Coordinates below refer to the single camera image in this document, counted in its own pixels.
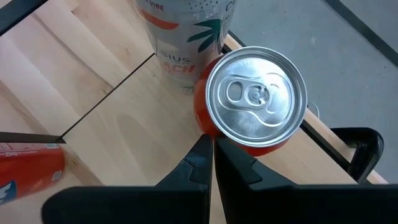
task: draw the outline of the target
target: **red packaging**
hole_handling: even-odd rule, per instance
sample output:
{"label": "red packaging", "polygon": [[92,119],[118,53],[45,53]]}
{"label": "red packaging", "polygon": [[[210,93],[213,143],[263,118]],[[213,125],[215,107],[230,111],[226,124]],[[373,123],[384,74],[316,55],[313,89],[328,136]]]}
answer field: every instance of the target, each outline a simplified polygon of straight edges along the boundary
{"label": "red packaging", "polygon": [[220,56],[203,71],[194,90],[199,127],[225,135],[252,156],[281,148],[305,116],[307,91],[294,64],[264,47]]}
{"label": "red packaging", "polygon": [[57,144],[0,143],[0,205],[51,186],[64,168]]}

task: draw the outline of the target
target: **aluminum can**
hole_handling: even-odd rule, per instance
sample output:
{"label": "aluminum can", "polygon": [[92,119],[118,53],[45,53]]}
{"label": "aluminum can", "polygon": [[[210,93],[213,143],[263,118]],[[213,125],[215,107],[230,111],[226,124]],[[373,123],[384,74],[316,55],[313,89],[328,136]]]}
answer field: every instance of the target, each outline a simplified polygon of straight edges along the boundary
{"label": "aluminum can", "polygon": [[136,0],[163,74],[192,92],[203,69],[217,58],[237,0]]}
{"label": "aluminum can", "polygon": [[253,156],[283,146],[307,107],[304,80],[295,65],[264,47],[244,47],[216,59],[194,94],[202,131],[224,134]]}
{"label": "aluminum can", "polygon": [[64,169],[57,144],[0,143],[0,205],[57,183]]}

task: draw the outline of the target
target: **wooden tabletop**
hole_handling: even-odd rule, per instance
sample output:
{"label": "wooden tabletop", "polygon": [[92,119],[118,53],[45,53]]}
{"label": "wooden tabletop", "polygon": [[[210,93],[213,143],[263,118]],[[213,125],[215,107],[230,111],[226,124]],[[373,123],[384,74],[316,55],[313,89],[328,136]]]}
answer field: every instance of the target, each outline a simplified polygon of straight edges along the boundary
{"label": "wooden tabletop", "polygon": [[[133,7],[130,0],[49,0],[0,37],[0,131],[66,132],[68,162],[56,186],[0,207],[6,223],[40,223],[43,202],[70,186],[155,185],[201,135],[193,96],[162,76]],[[226,45],[241,47],[230,36]],[[305,120],[352,158],[308,110]],[[258,159],[298,184],[355,184],[301,129]],[[211,222],[224,223],[214,177]],[[375,172],[368,179],[385,182]]]}

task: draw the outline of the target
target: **black metal frame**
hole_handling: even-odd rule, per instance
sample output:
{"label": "black metal frame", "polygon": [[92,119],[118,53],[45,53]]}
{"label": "black metal frame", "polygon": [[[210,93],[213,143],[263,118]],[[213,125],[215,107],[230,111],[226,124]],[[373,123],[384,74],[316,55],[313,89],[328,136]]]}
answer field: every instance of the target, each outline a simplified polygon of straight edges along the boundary
{"label": "black metal frame", "polygon": [[229,224],[398,222],[398,185],[299,185],[204,134],[157,185],[65,189],[44,203],[43,223],[209,223],[213,152]]}
{"label": "black metal frame", "polygon": [[[4,7],[0,8],[0,36],[3,35],[5,32],[7,32],[9,29],[11,29],[13,26],[15,26],[18,22],[23,20],[25,17],[27,17],[30,13],[34,12],[38,7],[43,5],[43,3],[45,3],[46,1],[47,0],[12,0]],[[335,5],[331,5],[331,1],[325,0],[325,2],[328,3],[334,10],[343,8],[344,13],[341,14],[341,16],[346,20],[349,18],[354,18],[355,21],[358,23],[359,19],[356,16],[353,16],[352,12],[349,11],[348,8],[341,7],[342,4],[338,4],[339,7],[334,7]],[[231,31],[229,32],[229,34],[243,47],[246,46]],[[230,51],[231,49],[225,45],[223,48],[223,53],[228,53]],[[386,57],[390,61],[395,62],[394,58],[396,57],[388,57],[388,55],[386,55]],[[84,115],[81,119],[79,119],[79,121],[77,121],[72,127],[74,127],[77,123],[79,123],[86,115]],[[332,129],[332,131],[334,131],[339,136],[339,138],[344,140],[345,143],[349,145],[354,143],[357,146],[356,152],[354,154],[354,159],[350,163],[325,138],[323,138],[318,132],[316,132],[316,130],[306,121],[304,121],[300,127],[334,161],[336,161],[336,163],[340,167],[342,167],[345,171],[347,171],[347,173],[350,176],[352,176],[354,180],[356,180],[360,184],[362,183],[369,184],[369,181],[366,180],[366,177],[376,166],[384,149],[384,143],[382,137],[377,131],[369,128],[356,128],[356,129],[350,128],[350,129],[339,129],[339,130]],[[0,142],[65,143],[65,141],[62,138],[66,135],[67,132],[69,132],[69,130],[71,130],[71,128],[65,131],[65,133],[63,133],[61,136],[51,136],[43,134],[24,134],[24,133],[0,133]]]}

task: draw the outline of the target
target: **gray floor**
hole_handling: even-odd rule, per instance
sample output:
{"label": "gray floor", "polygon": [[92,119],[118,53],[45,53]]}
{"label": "gray floor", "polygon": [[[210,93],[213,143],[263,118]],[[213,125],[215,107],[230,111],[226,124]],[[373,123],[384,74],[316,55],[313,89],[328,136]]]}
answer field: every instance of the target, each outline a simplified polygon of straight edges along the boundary
{"label": "gray floor", "polygon": [[[342,2],[398,50],[398,1]],[[329,127],[378,130],[386,147],[376,170],[398,183],[397,67],[322,0],[240,0],[231,30],[291,59]]]}

